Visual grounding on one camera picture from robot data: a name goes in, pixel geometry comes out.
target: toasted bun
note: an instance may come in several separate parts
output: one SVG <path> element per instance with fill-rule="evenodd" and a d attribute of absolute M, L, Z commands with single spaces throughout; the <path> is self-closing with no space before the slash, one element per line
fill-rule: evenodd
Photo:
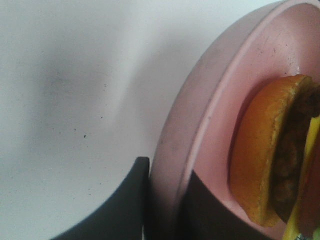
<path fill-rule="evenodd" d="M 280 219 L 270 203 L 273 158 L 294 100 L 313 87 L 310 77 L 277 79 L 252 100 L 241 121 L 230 163 L 230 189 L 249 219 L 272 227 Z"/>

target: white table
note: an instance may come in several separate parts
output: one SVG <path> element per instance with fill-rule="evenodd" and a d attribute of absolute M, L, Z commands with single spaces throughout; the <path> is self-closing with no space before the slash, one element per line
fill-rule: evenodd
<path fill-rule="evenodd" d="M 96 210 L 152 160 L 209 45 L 273 2 L 0 1 L 0 239 L 53 238 Z"/>

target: burger patty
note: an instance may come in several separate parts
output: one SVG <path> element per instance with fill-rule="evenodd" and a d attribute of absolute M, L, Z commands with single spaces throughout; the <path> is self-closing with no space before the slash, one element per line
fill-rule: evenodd
<path fill-rule="evenodd" d="M 319 115 L 320 86 L 303 93 L 294 102 L 275 150 L 271 203 L 285 223 L 297 200 L 310 121 Z"/>

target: cheese slice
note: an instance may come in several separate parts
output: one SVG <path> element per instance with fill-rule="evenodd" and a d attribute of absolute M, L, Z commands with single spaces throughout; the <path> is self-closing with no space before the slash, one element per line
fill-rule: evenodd
<path fill-rule="evenodd" d="M 317 135 L 320 129 L 320 116 L 316 118 L 312 118 L 305 142 L 305 148 L 304 148 L 304 160 L 303 165 L 301 169 L 301 175 L 300 179 L 305 179 L 307 170 L 309 168 L 311 159 L 314 154 L 314 147 L 317 139 Z M 294 240 L 299 236 L 299 228 L 298 228 L 298 219 L 299 219 L 299 206 L 302 199 L 302 193 L 304 189 L 304 181 L 300 181 L 299 183 L 299 190 L 298 190 L 298 196 L 296 203 L 293 207 L 292 213 L 290 215 L 289 221 L 286 225 L 286 229 L 283 235 L 282 240 Z"/>

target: burger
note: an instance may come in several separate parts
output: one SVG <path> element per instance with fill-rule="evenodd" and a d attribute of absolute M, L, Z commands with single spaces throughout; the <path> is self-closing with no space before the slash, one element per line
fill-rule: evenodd
<path fill-rule="evenodd" d="M 229 186 L 249 219 L 287 223 L 283 239 L 320 227 L 320 85 L 276 79 L 250 102 L 231 151 Z"/>

